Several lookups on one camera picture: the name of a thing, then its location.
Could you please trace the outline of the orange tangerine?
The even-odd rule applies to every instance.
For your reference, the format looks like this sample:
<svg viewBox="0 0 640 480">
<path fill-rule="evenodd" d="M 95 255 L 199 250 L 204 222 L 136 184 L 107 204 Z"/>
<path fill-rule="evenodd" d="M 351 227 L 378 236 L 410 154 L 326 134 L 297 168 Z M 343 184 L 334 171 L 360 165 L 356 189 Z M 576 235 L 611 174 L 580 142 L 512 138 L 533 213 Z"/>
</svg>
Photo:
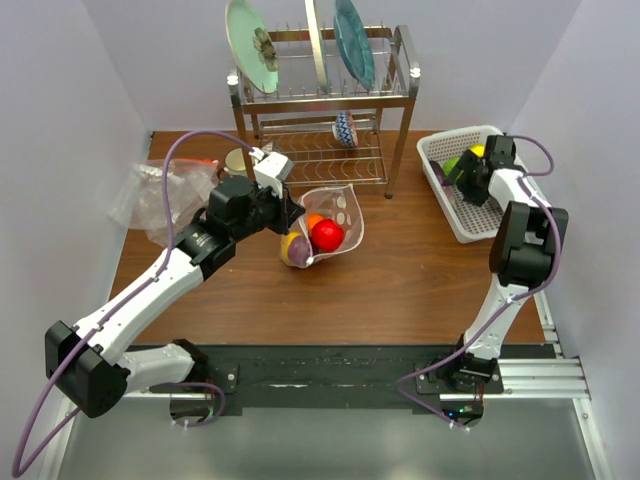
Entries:
<svg viewBox="0 0 640 480">
<path fill-rule="evenodd" d="M 312 232 L 317 223 L 324 220 L 324 217 L 319 214 L 310 214 L 306 219 L 306 226 L 309 232 Z"/>
</svg>

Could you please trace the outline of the purple onion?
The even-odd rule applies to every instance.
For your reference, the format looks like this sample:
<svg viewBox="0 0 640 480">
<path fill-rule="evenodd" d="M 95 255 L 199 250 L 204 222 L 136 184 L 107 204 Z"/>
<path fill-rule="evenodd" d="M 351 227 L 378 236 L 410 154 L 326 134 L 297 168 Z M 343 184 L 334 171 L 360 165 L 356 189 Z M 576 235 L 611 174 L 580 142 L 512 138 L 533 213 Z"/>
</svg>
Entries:
<svg viewBox="0 0 640 480">
<path fill-rule="evenodd" d="M 294 266 L 307 267 L 313 257 L 313 249 L 309 240 L 304 235 L 293 238 L 288 246 L 287 256 Z"/>
</svg>

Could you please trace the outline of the red apple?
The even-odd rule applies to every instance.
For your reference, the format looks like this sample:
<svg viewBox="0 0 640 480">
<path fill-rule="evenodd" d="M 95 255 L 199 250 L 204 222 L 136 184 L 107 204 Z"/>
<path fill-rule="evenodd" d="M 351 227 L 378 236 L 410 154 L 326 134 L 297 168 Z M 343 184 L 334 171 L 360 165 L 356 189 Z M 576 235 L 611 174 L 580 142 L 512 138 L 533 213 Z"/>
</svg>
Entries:
<svg viewBox="0 0 640 480">
<path fill-rule="evenodd" d="M 311 230 L 313 245 L 324 252 L 336 251 L 343 243 L 344 237 L 343 228 L 329 218 L 319 220 Z"/>
</svg>

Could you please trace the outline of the polka dot zip bag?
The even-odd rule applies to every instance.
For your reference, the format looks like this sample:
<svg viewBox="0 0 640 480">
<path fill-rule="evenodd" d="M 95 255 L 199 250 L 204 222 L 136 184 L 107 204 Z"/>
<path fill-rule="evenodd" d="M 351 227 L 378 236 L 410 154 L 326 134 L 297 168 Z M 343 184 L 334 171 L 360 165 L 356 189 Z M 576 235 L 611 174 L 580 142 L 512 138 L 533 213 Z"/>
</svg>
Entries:
<svg viewBox="0 0 640 480">
<path fill-rule="evenodd" d="M 305 214 L 293 224 L 289 233 L 300 232 L 311 244 L 313 257 L 305 268 L 321 260 L 350 252 L 360 245 L 364 237 L 364 218 L 352 184 L 311 189 L 298 196 L 296 201 L 305 207 Z M 313 245 L 311 232 L 306 226 L 306 219 L 310 214 L 332 219 L 343 228 L 344 241 L 336 251 L 324 252 Z"/>
</svg>

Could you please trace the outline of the yellow round fruit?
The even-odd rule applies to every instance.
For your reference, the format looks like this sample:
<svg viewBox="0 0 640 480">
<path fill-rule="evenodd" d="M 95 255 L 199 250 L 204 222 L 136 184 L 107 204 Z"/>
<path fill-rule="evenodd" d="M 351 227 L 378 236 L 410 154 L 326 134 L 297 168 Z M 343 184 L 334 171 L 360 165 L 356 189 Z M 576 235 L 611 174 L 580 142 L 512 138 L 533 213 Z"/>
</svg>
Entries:
<svg viewBox="0 0 640 480">
<path fill-rule="evenodd" d="M 280 256 L 285 264 L 291 265 L 291 260 L 289 257 L 289 248 L 298 238 L 302 238 L 302 234 L 300 232 L 290 232 L 283 236 L 281 240 L 280 246 Z"/>
</svg>

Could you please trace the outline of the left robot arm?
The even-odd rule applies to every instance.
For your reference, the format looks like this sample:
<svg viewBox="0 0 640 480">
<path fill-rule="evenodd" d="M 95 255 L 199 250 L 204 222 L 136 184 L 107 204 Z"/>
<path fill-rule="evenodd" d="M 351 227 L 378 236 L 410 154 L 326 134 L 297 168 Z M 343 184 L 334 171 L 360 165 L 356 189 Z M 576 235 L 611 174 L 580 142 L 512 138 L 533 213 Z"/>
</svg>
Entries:
<svg viewBox="0 0 640 480">
<path fill-rule="evenodd" d="M 90 418 L 146 387 L 175 383 L 185 392 L 200 390 L 207 360 L 190 342 L 139 352 L 129 346 L 171 304 L 231 260 L 239 241 L 264 229 L 285 234 L 304 211 L 290 198 L 281 174 L 223 180 L 143 275 L 74 325 L 58 321 L 47 330 L 47 377 Z"/>
</svg>

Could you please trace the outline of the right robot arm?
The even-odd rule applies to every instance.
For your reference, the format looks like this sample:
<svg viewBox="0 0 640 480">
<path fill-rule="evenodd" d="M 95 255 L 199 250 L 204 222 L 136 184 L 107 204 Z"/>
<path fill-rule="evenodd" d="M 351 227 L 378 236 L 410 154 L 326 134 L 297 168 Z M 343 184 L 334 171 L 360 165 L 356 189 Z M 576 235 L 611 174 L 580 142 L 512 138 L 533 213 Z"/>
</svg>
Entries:
<svg viewBox="0 0 640 480">
<path fill-rule="evenodd" d="M 488 136 L 480 155 L 465 151 L 447 175 L 465 201 L 481 206 L 493 199 L 503 212 L 489 255 L 489 291 L 439 374 L 456 392 L 492 380 L 520 308 L 551 282 L 559 266 L 569 215 L 543 200 L 530 176 L 516 163 L 515 139 L 505 135 Z"/>
</svg>

